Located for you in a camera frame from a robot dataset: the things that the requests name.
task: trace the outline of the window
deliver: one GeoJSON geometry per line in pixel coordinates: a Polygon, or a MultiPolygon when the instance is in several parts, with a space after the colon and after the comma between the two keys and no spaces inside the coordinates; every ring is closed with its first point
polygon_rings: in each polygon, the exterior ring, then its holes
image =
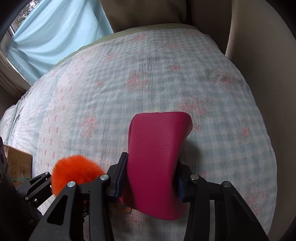
{"type": "Polygon", "coordinates": [[[16,31],[23,21],[26,19],[26,17],[32,12],[32,10],[41,2],[42,0],[32,0],[23,8],[23,10],[19,13],[19,15],[15,18],[15,20],[12,23],[12,27],[16,31]]]}
{"type": "Polygon", "coordinates": [[[14,33],[18,30],[18,28],[21,26],[23,21],[26,19],[26,17],[32,12],[32,10],[41,2],[42,0],[32,0],[29,2],[23,10],[18,14],[18,16],[15,18],[11,26],[9,27],[8,31],[4,35],[3,39],[0,42],[0,51],[3,53],[4,57],[6,57],[6,45],[10,41],[11,37],[14,35],[14,33]]]}

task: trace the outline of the beige headboard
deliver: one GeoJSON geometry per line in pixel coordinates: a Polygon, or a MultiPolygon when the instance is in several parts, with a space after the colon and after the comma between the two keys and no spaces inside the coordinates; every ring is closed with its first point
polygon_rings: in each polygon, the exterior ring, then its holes
{"type": "Polygon", "coordinates": [[[268,236],[279,240],[296,215],[296,40],[265,0],[233,0],[226,56],[249,84],[276,154],[278,193],[268,236]]]}
{"type": "Polygon", "coordinates": [[[231,0],[188,0],[187,3],[192,25],[210,35],[225,54],[231,25],[231,0]]]}

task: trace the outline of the printed symbol on box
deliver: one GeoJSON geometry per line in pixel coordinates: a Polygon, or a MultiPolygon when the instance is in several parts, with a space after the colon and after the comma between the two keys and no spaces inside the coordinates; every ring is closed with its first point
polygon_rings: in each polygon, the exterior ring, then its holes
{"type": "Polygon", "coordinates": [[[11,175],[12,175],[13,177],[16,177],[16,176],[17,176],[17,170],[14,169],[14,168],[12,168],[12,169],[11,169],[11,175]]]}
{"type": "Polygon", "coordinates": [[[17,167],[17,161],[16,160],[13,160],[11,159],[11,167],[17,167]]]}
{"type": "Polygon", "coordinates": [[[26,177],[26,167],[22,167],[22,177],[26,177]]]}

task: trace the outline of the light blue curtain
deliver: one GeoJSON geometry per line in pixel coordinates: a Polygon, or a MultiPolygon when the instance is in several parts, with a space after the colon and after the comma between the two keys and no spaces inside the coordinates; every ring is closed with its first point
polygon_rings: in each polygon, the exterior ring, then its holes
{"type": "Polygon", "coordinates": [[[61,59],[113,33],[99,0],[43,0],[7,45],[7,58],[32,85],[61,59]]]}

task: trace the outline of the beige wall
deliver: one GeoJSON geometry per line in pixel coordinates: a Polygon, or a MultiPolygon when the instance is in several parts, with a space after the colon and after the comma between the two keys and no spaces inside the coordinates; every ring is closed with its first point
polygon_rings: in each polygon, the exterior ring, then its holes
{"type": "Polygon", "coordinates": [[[296,215],[296,40],[265,0],[233,0],[226,56],[249,84],[277,158],[277,203],[268,234],[279,240],[296,215]]]}
{"type": "Polygon", "coordinates": [[[5,89],[0,86],[0,119],[4,112],[13,104],[17,103],[17,99],[7,93],[5,89]]]}

